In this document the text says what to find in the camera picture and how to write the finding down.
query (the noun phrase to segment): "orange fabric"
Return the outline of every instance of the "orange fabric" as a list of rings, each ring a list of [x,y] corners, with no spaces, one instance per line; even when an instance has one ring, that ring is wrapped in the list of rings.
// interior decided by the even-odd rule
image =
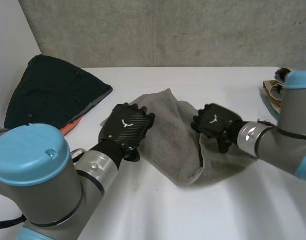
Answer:
[[[66,135],[67,133],[69,133],[71,130],[73,130],[77,124],[79,124],[79,122],[81,121],[83,116],[81,116],[79,119],[77,119],[76,121],[67,124],[66,126],[64,126],[60,131],[62,133],[62,135]]]

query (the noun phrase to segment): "white table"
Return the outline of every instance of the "white table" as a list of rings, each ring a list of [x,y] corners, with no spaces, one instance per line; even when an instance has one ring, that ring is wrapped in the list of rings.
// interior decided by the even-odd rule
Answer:
[[[113,87],[66,136],[70,148],[89,149],[116,104],[171,88],[197,109],[217,103],[246,121],[275,122],[260,95],[274,67],[88,68]],[[0,220],[20,211],[0,196]],[[14,239],[20,226],[0,230]],[[117,179],[80,240],[306,240],[306,182],[263,161],[218,184],[177,187],[145,160],[122,162]]]

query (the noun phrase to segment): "logo on robotic hand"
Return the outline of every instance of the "logo on robotic hand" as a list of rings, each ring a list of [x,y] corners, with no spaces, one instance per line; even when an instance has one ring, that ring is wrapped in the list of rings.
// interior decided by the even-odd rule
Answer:
[[[213,123],[215,123],[215,122],[217,122],[217,115],[214,115],[214,120],[213,120],[213,121],[210,121],[209,123],[210,123],[210,124],[213,124]]]
[[[123,124],[124,128],[131,127],[133,125],[133,124],[125,123],[124,120],[122,120],[122,124]]]

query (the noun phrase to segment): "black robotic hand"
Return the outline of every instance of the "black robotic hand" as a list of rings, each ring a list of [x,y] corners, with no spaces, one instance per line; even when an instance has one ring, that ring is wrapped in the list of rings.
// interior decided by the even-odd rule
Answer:
[[[193,120],[191,127],[199,134],[217,139],[218,150],[223,154],[232,145],[227,135],[228,129],[233,123],[242,121],[237,114],[213,103],[199,110],[198,116],[194,116]]]
[[[123,150],[124,159],[137,162],[140,159],[137,147],[146,136],[155,120],[155,114],[146,115],[147,109],[137,105],[118,104],[106,120],[98,140],[110,140]]]

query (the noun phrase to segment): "robotic arm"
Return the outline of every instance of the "robotic arm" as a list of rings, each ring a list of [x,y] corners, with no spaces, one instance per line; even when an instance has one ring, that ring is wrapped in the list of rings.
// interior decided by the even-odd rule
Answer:
[[[306,181],[306,71],[280,69],[275,78],[286,83],[278,126],[245,122],[218,105],[206,105],[192,128],[216,138],[219,151],[231,144]]]
[[[98,144],[74,166],[67,142],[54,127],[0,128],[0,194],[26,217],[17,240],[76,240],[122,159],[139,161],[137,147],[154,123],[154,114],[136,105],[117,105]]]

